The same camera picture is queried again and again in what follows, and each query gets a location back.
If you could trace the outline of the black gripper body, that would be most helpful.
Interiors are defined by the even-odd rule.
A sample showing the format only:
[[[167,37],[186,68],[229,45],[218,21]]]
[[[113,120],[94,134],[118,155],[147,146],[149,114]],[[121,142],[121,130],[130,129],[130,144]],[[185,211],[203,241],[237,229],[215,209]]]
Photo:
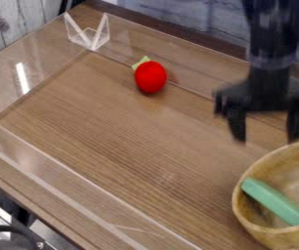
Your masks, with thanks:
[[[213,92],[214,113],[226,114],[227,103],[249,111],[285,110],[290,98],[299,98],[299,80],[290,77],[290,68],[258,69],[250,67],[246,78]]]

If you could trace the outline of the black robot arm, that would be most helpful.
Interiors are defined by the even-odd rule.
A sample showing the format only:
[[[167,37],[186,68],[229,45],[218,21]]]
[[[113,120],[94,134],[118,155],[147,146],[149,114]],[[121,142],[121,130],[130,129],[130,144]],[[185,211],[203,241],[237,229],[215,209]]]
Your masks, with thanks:
[[[299,82],[290,66],[299,49],[299,0],[242,0],[250,28],[247,77],[214,93],[214,113],[233,139],[246,140],[246,114],[286,112],[286,140],[299,140]]]

